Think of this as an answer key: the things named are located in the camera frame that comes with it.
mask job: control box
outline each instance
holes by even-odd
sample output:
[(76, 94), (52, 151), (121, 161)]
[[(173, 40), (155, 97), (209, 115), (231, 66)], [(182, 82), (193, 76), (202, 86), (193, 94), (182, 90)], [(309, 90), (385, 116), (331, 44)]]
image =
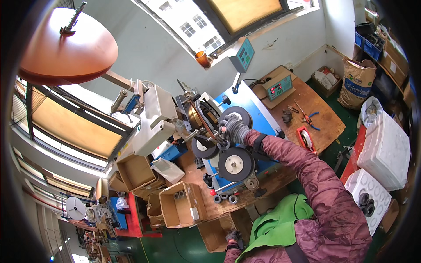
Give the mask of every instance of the control box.
[(292, 88), (291, 75), (280, 74), (264, 83), (263, 88), (266, 90), (269, 100), (272, 101)]
[(232, 55), (228, 56), (239, 73), (246, 73), (251, 59), (254, 56), (254, 49), (247, 37), (240, 37), (232, 48)]

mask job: white machine housing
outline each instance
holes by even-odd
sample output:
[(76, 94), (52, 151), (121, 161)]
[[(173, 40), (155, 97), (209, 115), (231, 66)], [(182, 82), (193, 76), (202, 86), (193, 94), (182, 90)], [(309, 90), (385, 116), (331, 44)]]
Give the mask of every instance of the white machine housing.
[(131, 140), (133, 153), (148, 156), (162, 142), (174, 134), (176, 128), (169, 121), (177, 118), (171, 94), (154, 85), (143, 97), (144, 111), (140, 114), (141, 124)]

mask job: gloved hand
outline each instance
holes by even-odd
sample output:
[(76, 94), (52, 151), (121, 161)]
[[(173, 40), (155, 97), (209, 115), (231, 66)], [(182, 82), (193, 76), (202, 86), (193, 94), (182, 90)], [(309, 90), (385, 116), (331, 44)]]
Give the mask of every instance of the gloved hand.
[(225, 239), (228, 243), (235, 243), (241, 238), (241, 233), (234, 229), (225, 236)]
[(237, 115), (227, 115), (219, 122), (219, 134), (232, 143), (244, 144), (244, 138), (251, 131)]

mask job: white foam box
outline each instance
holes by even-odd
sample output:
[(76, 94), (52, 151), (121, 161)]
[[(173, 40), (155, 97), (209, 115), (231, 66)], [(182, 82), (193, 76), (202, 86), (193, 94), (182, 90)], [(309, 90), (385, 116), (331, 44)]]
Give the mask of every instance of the white foam box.
[(370, 199), (374, 200), (374, 214), (369, 218), (365, 217), (370, 235), (373, 236), (389, 207), (392, 196), (364, 169), (359, 169), (349, 176), (345, 183), (345, 189), (352, 194), (357, 205), (358, 199), (363, 193), (368, 193)]
[(386, 190), (404, 188), (410, 159), (409, 138), (385, 112), (366, 131), (357, 165), (369, 172)]

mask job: wooden workbench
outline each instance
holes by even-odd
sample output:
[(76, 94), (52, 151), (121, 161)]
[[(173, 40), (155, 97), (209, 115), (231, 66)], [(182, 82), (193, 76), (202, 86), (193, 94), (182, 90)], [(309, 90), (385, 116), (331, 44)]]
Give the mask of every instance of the wooden workbench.
[[(324, 100), (319, 97), (317, 93), (314, 92), (301, 79), (294, 79), (293, 87), (296, 90), (272, 110), (269, 110), (269, 112), (285, 132), (288, 139), (296, 144), (298, 144), (298, 140), (295, 135), (296, 129), (307, 124), (302, 123), (303, 115), (301, 113), (293, 113), (293, 120), (289, 127), (287, 127), (282, 121), (282, 109), (287, 109), (288, 105), (295, 105), (294, 100), (296, 100), (307, 114), (310, 115), (313, 112), (320, 112), (319, 114), (316, 114), (314, 117), (312, 117), (312, 120), (314, 125), (321, 130), (317, 131), (310, 127), (307, 128), (311, 137), (313, 138), (317, 152), (321, 153), (344, 131), (345, 125), (335, 114), (335, 112), (324, 102)], [(196, 169), (196, 164), (193, 162), (195, 156), (191, 151), (190, 142), (188, 142), (187, 145), (189, 151), (178, 158), (175, 163), (186, 173), (181, 181), (195, 183), (200, 187), (208, 215), (208, 220), (219, 218), (224, 214), (250, 205), (256, 202), (258, 199), (274, 193), (276, 190), (286, 186), (296, 178), (296, 174), (292, 169), (288, 167), (282, 167), (279, 169), (279, 171), (271, 174), (270, 176), (259, 179), (259, 187), (267, 190), (267, 193), (264, 194), (264, 196), (255, 198), (253, 191), (244, 190), (239, 195), (238, 203), (235, 205), (230, 204), (228, 201), (215, 204), (213, 202), (213, 197), (210, 195), (210, 190), (203, 182), (203, 175), (206, 173), (206, 169)]]

